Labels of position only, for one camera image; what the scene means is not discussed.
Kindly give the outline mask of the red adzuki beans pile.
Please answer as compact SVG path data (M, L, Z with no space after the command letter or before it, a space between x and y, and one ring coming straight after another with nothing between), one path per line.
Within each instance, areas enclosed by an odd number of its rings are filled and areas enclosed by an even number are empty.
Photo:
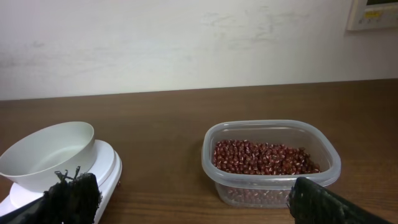
M304 147L248 140L222 140L212 152L212 164L219 170L247 175L316 174L320 166Z

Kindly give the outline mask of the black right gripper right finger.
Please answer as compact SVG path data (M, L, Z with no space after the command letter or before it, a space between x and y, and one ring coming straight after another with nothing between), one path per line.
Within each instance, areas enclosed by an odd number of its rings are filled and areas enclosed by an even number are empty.
M288 208L295 224L390 224L305 177L292 187Z

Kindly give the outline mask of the white round bowl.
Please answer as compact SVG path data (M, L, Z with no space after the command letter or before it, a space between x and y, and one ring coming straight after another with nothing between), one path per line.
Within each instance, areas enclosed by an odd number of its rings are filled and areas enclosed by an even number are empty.
M92 125L72 121L36 131L1 155L1 175L31 192L59 181L56 171L87 172L96 160Z

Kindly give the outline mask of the white wall control panel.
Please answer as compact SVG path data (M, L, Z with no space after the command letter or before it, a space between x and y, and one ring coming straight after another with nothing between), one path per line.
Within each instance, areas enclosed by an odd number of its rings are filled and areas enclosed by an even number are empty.
M346 30L397 27L397 0L353 0Z

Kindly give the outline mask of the clear plastic food container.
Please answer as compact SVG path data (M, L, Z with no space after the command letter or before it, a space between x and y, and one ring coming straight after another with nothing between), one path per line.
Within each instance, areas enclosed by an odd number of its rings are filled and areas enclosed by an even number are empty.
M218 195L235 207L285 208L297 175L250 175L222 171L213 163L216 147L227 141L283 144L303 147L311 160L320 166L317 174L306 178L326 187L341 173L340 156L326 136L310 124L288 119L230 121L211 127L205 134L201 164L214 181Z

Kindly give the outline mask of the white digital kitchen scale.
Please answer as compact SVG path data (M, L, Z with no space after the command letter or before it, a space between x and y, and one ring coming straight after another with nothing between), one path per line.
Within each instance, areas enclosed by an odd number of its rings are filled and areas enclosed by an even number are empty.
M107 142L96 139L93 149L96 151L97 157L88 172L96 176L98 188L102 194L102 200L94 218L94 224L98 224L119 183L123 165L117 152ZM42 196L43 193L31 192L18 184L13 184L9 195L1 202L1 216L7 215Z

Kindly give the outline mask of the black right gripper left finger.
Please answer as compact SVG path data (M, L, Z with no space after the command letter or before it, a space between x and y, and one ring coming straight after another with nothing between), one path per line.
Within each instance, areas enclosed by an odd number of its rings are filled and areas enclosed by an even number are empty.
M55 172L59 182L27 205L1 217L1 224L93 224L100 207L101 192L96 176L80 167L70 177L68 171Z

